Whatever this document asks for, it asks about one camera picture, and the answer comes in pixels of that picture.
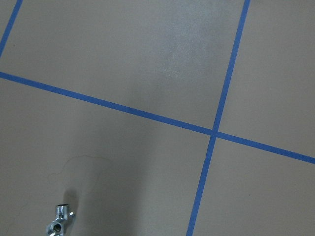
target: blue tape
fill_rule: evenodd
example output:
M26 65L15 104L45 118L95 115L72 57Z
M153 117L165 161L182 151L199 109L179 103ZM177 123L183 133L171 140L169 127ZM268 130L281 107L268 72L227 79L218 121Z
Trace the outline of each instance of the blue tape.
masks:
M221 118L222 118L222 114L223 114L223 110L224 110L224 105L225 105L225 101L226 101L226 97L227 97L227 92L228 92L228 89L230 86L230 82L231 82L231 78L232 78L232 74L233 74L233 69L234 69L234 65L235 65L235 61L236 61L236 56L237 56L238 48L239 48L239 45L241 42L242 32L244 29L244 24L245 24L246 15L247 15L247 11L248 11L249 6L250 6L250 0L245 0L244 5L243 5L243 9L242 9L242 13L241 13L241 17L240 17L240 21L239 21L239 24L237 27L235 39L234 39L234 44L233 44L233 48L232 48L232 52L231 52L230 61L229 61L228 67L227 67L226 75L225 75L225 80L224 80L222 93L221 93L220 100L219 100L216 118L215 118L213 128L212 128L213 135L211 136L211 138L209 140L206 159L205 159L205 162L204 162L203 167L202 167L202 172L200 175L200 180L199 180L195 200L194 200L193 207L192 207L186 236L192 236L193 235L193 230L194 230L194 227L196 224L197 215L198 215L198 211L199 211L200 203L201 203L201 199L202 199L202 194L203 194L203 190L204 190L207 175L208 175L208 170L210 167L211 157L212 157L214 145L216 142L216 135L217 135L218 130L219 130L219 126L220 126L220 122L221 122Z
M296 160L300 160L300 161L305 161L305 162L309 162L312 164L315 164L315 158L310 157L310 156L306 156L306 155L302 155L302 154L298 154L296 152L292 152L292 151L288 151L288 150L284 150L278 147L273 147L270 145L266 145L266 144L261 144L252 140L248 140L248 139L243 139L240 137L236 137L230 134L225 134L225 133L221 133L218 132L217 133L217 137L221 138L221 139L225 139L225 140L229 140L238 144L243 144L243 145L247 145L253 148L257 148L257 149L261 149L264 151L269 151L275 154L279 154L282 156L287 156L287 157L291 157L294 158Z
M10 80L10 81L14 81L23 85L27 85L27 86L31 86L34 88L38 88L38 89L42 89L42 90L46 90L49 92L54 92L54 93L58 93L67 97L72 97L75 99L79 99L82 101L86 101L86 102L90 102L90 103L94 103L103 107L108 107L114 110L118 110L118 111L122 111L122 112L126 112L129 114L133 114L136 116L140 116L140 117L144 117L144 118L148 118L148 119L152 119L152 120L156 120L162 123L166 123L166 124L170 124L173 126L177 126L177 127L181 127L184 129L188 129L191 131L195 131L198 133L202 133L202 134L207 134L207 135L211 135L212 134L212 130L211 129L207 129L198 125L194 125L194 124L189 124L186 122L182 122L176 119L171 119L171 118L167 118L167 117L163 117L163 116L159 116L153 113L149 113L149 112L145 112L142 110L138 110L135 108L131 108L131 107L127 107L127 106L123 106L117 103L113 103L113 102L109 102L106 100L102 100L99 98L95 98L95 97L91 97L91 96L87 96L84 94L80 94L77 92L72 92L63 88L58 88L58 87L54 87L51 85L47 85L47 84L43 84L40 82L36 82L33 80L28 80L22 77L18 77L18 76L14 76L14 75L10 75L4 72L0 72L0 77L6 80Z
M23 0L17 0L16 3L15 3L15 6L13 8L13 11L12 11L12 14L11 14L11 17L9 19L9 22L8 24L6 25L6 28L4 30L4 33L3 33L3 36L2 36L2 39L1 39L1 42L0 42L0 57L2 55L2 52L4 50L4 47L5 47L5 44L9 38L9 35L10 35L10 32L12 30L12 27L13 27L13 24L15 22L15 19L19 13L19 10L20 10L20 7L22 5L22 2Z

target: gray floor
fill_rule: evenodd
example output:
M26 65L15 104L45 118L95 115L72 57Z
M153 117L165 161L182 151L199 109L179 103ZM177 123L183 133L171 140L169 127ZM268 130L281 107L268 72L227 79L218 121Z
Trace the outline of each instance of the gray floor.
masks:
M24 0L0 71L212 128L243 3ZM251 1L221 132L315 157L314 10ZM44 235L63 202L70 235L186 234L208 135L3 79L0 108L6 235ZM313 179L218 139L194 236L313 235Z

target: shiny metal connector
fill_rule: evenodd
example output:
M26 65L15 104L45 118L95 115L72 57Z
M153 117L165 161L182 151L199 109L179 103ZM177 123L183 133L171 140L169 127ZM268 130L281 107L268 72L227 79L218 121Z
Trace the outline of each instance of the shiny metal connector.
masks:
M70 211L69 204L56 206L56 219L47 226L47 236L64 236L73 217L74 213Z

